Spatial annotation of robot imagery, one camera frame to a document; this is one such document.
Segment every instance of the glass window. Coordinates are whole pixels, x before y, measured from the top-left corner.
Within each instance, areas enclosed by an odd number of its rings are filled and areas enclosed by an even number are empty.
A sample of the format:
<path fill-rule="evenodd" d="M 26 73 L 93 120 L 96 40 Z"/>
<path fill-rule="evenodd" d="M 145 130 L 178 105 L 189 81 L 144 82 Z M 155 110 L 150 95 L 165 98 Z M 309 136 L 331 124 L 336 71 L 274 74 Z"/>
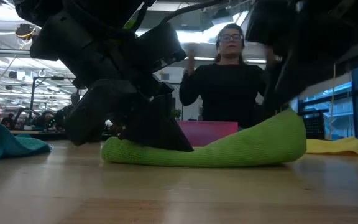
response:
<path fill-rule="evenodd" d="M 317 99 L 324 98 L 327 96 L 332 96 L 333 93 L 334 93 L 334 95 L 337 95 L 340 93 L 347 93 L 347 92 L 350 92 L 351 90 L 352 90 L 352 82 L 347 82 L 342 85 L 335 86 L 334 91 L 333 91 L 333 89 L 329 89 L 329 90 L 325 90 L 320 93 L 317 93 L 313 96 L 306 97 L 305 102 L 311 101 L 311 100 L 317 100 Z"/>
<path fill-rule="evenodd" d="M 325 135 L 328 136 L 330 132 L 330 123 L 332 122 L 332 139 L 337 140 L 354 136 L 354 122 L 353 122 L 353 102 L 352 98 L 344 98 L 334 101 L 333 117 L 331 117 L 331 102 L 318 103 L 305 107 L 306 110 L 323 110 L 329 111 L 324 113 L 324 127 Z"/>

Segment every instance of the blue cloth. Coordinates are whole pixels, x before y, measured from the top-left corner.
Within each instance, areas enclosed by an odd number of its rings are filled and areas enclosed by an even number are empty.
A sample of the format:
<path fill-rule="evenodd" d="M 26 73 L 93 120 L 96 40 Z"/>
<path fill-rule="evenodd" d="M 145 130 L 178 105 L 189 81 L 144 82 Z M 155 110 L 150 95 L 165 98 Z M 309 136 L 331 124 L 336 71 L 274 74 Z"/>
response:
<path fill-rule="evenodd" d="M 13 136 L 11 132 L 0 124 L 0 159 L 5 157 L 30 156 L 41 152 L 50 152 L 51 147 L 28 134 Z"/>

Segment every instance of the wooden table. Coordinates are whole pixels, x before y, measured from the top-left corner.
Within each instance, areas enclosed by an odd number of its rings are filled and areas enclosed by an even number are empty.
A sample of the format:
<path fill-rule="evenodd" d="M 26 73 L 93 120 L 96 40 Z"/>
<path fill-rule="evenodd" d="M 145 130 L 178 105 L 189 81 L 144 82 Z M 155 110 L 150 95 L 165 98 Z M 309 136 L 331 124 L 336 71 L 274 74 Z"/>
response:
<path fill-rule="evenodd" d="M 105 164 L 99 144 L 51 145 L 0 161 L 0 224 L 358 224 L 358 157 L 185 169 Z"/>

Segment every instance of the woman's hand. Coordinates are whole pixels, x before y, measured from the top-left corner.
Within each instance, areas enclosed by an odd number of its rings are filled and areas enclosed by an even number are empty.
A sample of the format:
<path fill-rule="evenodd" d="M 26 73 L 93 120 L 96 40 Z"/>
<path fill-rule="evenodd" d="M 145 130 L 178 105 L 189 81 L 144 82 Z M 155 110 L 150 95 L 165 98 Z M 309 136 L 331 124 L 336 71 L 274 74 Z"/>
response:
<path fill-rule="evenodd" d="M 189 58 L 188 59 L 189 63 L 188 63 L 188 66 L 187 66 L 187 70 L 188 70 L 189 75 L 193 74 L 194 66 L 195 66 L 195 60 L 194 60 L 195 53 L 194 53 L 194 48 L 193 47 L 194 47 L 193 45 L 190 45 L 190 50 L 187 53 L 187 56 Z"/>

